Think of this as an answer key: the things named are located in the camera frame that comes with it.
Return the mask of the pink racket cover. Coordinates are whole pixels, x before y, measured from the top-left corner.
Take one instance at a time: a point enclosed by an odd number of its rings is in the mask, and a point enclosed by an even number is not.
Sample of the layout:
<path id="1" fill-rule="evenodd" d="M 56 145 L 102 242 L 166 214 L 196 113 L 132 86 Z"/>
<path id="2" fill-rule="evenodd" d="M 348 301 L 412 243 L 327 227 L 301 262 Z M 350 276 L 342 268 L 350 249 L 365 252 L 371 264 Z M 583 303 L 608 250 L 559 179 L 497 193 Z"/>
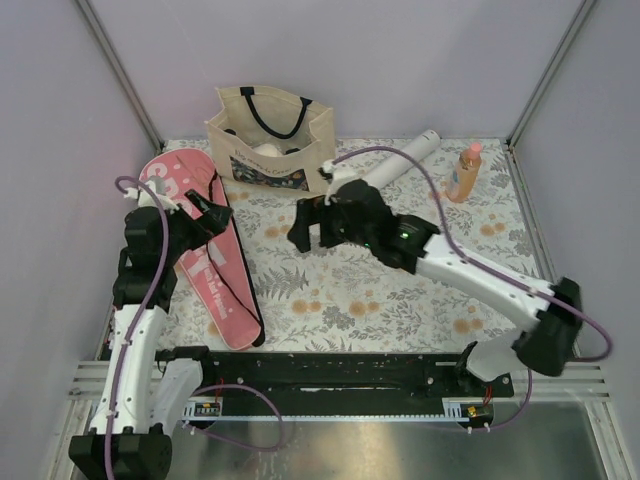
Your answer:
<path id="1" fill-rule="evenodd" d="M 152 177 L 162 179 L 164 195 L 194 219 L 203 214 L 187 199 L 189 190 L 218 206 L 230 205 L 214 162 L 202 150 L 180 148 L 160 154 L 140 174 L 143 181 Z M 185 253 L 179 265 L 226 347 L 240 351 L 264 343 L 264 321 L 233 219 L 206 246 Z"/>

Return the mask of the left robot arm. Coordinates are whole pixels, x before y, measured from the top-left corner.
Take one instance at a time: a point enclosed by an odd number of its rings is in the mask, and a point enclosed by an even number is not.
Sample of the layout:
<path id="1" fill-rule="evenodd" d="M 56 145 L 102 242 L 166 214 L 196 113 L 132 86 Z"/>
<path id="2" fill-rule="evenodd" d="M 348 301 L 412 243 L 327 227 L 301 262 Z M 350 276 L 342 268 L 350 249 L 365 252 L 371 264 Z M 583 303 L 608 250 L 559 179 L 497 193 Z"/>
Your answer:
<path id="1" fill-rule="evenodd" d="M 206 350 L 173 354 L 158 386 L 152 384 L 156 346 L 177 284 L 174 266 L 188 251 L 223 233 L 231 209 L 195 190 L 186 194 L 200 211 L 152 195 L 124 220 L 125 247 L 113 285 L 114 336 L 103 393 L 88 431 L 72 438 L 69 457 L 88 479 L 164 479 L 172 459 L 172 433 L 194 393 L 216 386 Z"/>

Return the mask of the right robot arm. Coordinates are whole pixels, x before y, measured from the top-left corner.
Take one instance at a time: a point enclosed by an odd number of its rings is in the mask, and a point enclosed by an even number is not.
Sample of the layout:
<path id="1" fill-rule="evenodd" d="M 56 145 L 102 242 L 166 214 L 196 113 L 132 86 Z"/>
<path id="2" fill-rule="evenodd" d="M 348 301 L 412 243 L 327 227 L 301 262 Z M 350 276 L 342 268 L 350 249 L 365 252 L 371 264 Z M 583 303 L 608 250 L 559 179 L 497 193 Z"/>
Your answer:
<path id="1" fill-rule="evenodd" d="M 343 185 L 330 198 L 298 201 L 288 239 L 302 252 L 311 249 L 310 228 L 319 244 L 364 247 L 384 265 L 441 281 L 505 316 L 513 329 L 489 341 L 468 345 L 455 371 L 455 383 L 475 396 L 497 377 L 528 368 L 547 377 L 562 375 L 573 357 L 583 322 L 579 285 L 520 275 L 469 250 L 456 252 L 436 225 L 415 215 L 392 212 L 380 192 L 363 180 Z"/>

